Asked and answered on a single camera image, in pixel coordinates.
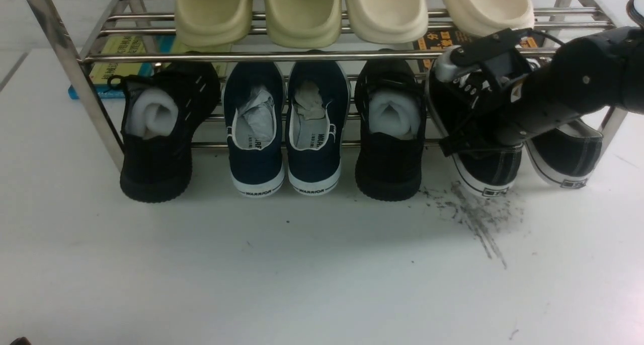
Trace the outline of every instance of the book cover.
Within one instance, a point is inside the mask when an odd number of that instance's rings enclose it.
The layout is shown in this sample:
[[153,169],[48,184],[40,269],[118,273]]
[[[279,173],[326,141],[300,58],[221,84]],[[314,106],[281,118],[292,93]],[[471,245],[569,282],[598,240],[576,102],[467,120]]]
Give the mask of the book cover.
[[[464,45],[472,42],[474,38],[467,34],[451,29],[449,31],[430,31],[423,38],[414,42],[414,49],[417,51],[442,51],[453,45]],[[538,48],[543,46],[544,39],[540,36],[528,37],[521,42],[521,47]],[[426,72],[432,67],[432,59],[418,59],[420,72]]]
[[[175,36],[157,36],[155,37],[157,47],[161,53],[186,53],[189,51],[200,51],[200,52],[212,52],[212,53],[223,53],[230,52],[232,44],[214,46],[214,47],[201,47],[195,49],[193,47],[188,47],[179,40],[175,39]],[[113,36],[108,38],[103,51],[103,54],[144,54],[145,47],[143,46],[143,40],[140,36]],[[222,76],[226,74],[226,63],[213,63],[212,64],[217,71],[217,75]],[[122,91],[110,90],[108,87],[108,79],[113,75],[142,75],[150,76],[152,75],[152,64],[151,63],[106,63],[100,62],[95,63],[90,72],[90,80],[94,84],[99,97],[101,99],[122,99],[124,98]],[[78,95],[76,90],[73,87],[69,87],[67,91],[69,97],[73,100],[78,100]]]

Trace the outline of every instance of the black canvas shoe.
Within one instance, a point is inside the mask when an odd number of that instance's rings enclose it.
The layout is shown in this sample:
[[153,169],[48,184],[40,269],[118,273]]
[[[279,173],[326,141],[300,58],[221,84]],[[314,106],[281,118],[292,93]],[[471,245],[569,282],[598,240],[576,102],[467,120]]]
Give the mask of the black canvas shoe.
[[[430,70],[425,81],[430,116],[443,137],[448,136],[475,108],[478,96],[489,86],[480,72],[442,83]],[[502,196],[514,185],[523,145],[490,152],[482,159],[469,154],[451,156],[461,184],[476,196]]]
[[536,173],[565,189],[586,186],[602,153],[603,135],[582,120],[563,125],[527,141]]
[[366,196],[402,201],[421,186],[427,109],[404,59],[367,61],[356,83],[361,116],[356,184]]
[[[114,86],[113,81],[120,79]],[[219,79],[210,63],[172,63],[152,77],[113,76],[110,86],[126,97],[121,126],[125,160],[122,191],[145,203],[181,195],[193,171],[195,130],[219,99]]]
[[295,63],[288,82],[288,180],[301,194],[320,196],[340,180],[340,149],[351,88],[333,61]]
[[250,198],[267,197],[284,182],[281,112],[283,76],[271,62],[238,63],[222,99],[232,182]]

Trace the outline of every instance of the metal shoe rack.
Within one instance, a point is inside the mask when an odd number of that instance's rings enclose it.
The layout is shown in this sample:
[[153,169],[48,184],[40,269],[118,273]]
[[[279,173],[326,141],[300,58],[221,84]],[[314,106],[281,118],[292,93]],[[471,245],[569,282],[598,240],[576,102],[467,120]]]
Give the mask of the metal shoe rack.
[[[55,51],[60,64],[64,68],[69,81],[74,86],[80,101],[87,110],[90,120],[96,127],[101,140],[110,153],[111,158],[120,170],[123,163],[123,143],[120,139],[119,132],[115,129],[106,112],[103,102],[99,98],[88,74],[92,64],[97,62],[110,63],[134,63],[134,62],[151,62],[165,63],[173,61],[216,61],[216,62],[240,62],[240,61],[299,61],[299,60],[335,60],[335,61],[362,61],[372,58],[402,58],[402,59],[428,59],[437,58],[441,51],[352,51],[352,52],[272,52],[272,53],[217,53],[217,54],[158,54],[155,47],[154,36],[156,35],[173,35],[174,28],[153,27],[151,22],[174,20],[173,13],[150,13],[145,8],[145,1],[151,0],[111,0],[105,9],[101,19],[96,27],[90,33],[85,46],[78,52],[67,33],[67,28],[60,19],[56,6],[52,0],[27,0],[34,15],[38,19],[42,30],[46,34],[51,47]],[[615,27],[613,22],[603,13],[602,9],[593,0],[578,0],[582,7],[571,8],[573,0],[556,0],[552,8],[539,8],[535,10],[538,17],[549,17],[549,20],[538,22],[536,29],[549,31],[557,34],[563,30],[573,29],[597,29],[605,30]],[[430,18],[448,18],[446,10],[429,10]],[[579,15],[592,15],[593,21],[582,22]],[[567,17],[577,17],[572,20],[566,20]],[[253,12],[254,21],[265,20],[263,12]],[[343,13],[343,18],[347,18],[347,13]],[[135,22],[136,27],[120,28],[117,22],[130,21]],[[430,22],[430,31],[442,31],[453,29],[452,22]],[[343,34],[351,34],[352,30],[348,26],[342,28]],[[266,34],[264,27],[253,26],[250,34]],[[142,36],[143,44],[147,54],[136,55],[112,55],[101,54],[109,36]],[[538,49],[522,49],[526,57],[539,58],[554,55],[556,50],[551,47]],[[626,116],[626,112],[620,109],[612,109],[605,117],[601,130],[605,136],[604,148],[616,134],[619,125]],[[209,121],[222,121],[222,115],[212,115]],[[359,120],[357,114],[350,114],[348,120]],[[436,145],[437,139],[428,139],[426,145]],[[358,141],[346,141],[345,146],[357,147]],[[226,148],[225,143],[193,143],[194,148],[199,149],[220,149]]]

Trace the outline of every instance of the cream slide sandal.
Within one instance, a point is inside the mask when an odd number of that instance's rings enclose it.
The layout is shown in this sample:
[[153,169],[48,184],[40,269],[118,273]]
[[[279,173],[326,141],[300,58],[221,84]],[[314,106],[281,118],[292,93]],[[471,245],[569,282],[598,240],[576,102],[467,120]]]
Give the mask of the cream slide sandal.
[[443,1],[458,29],[473,36],[488,36],[506,28],[534,27],[530,0]]
[[425,0],[345,0],[351,27],[373,43],[408,43],[427,33]]
[[175,0],[177,38],[190,47],[241,40],[252,21],[253,0]]
[[340,36],[342,0],[264,0],[266,27],[284,47],[327,47]]

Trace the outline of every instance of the shoe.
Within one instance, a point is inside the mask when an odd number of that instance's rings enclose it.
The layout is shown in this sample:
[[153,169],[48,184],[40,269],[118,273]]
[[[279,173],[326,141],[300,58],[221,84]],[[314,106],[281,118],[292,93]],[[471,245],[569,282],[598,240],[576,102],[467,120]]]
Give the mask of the shoe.
[[288,81],[288,179],[306,196],[333,190],[341,173],[342,132],[351,86],[338,63],[300,61]]
[[[120,83],[112,84],[115,79]],[[211,63],[172,63],[152,77],[113,76],[126,98],[121,126],[125,160],[122,191],[145,203],[181,195],[193,171],[195,130],[219,101],[219,79]]]
[[602,141],[602,133],[576,120],[526,144],[532,166],[543,180],[565,189],[580,189],[600,160]]
[[366,196],[403,201],[421,187],[427,109],[404,59],[367,61],[356,83],[361,117],[356,183]]
[[342,0],[264,0],[272,42],[313,49],[332,45],[342,27]]
[[190,47],[237,42],[252,21],[253,0],[175,0],[177,38]]
[[409,43],[427,33],[425,0],[345,0],[356,36],[373,43]]
[[472,36],[534,27],[531,0],[443,0],[454,24]]
[[[471,113],[481,91],[489,87],[480,72],[461,77],[451,83],[442,83],[430,70],[425,81],[425,96],[428,98],[430,116],[442,137],[458,128]],[[515,183],[523,145],[490,152],[482,159],[469,154],[451,156],[458,180],[472,194],[484,198],[498,197],[507,193]]]
[[285,177],[281,112],[286,95],[279,68],[272,62],[240,62],[221,96],[234,186],[250,198],[275,193]]

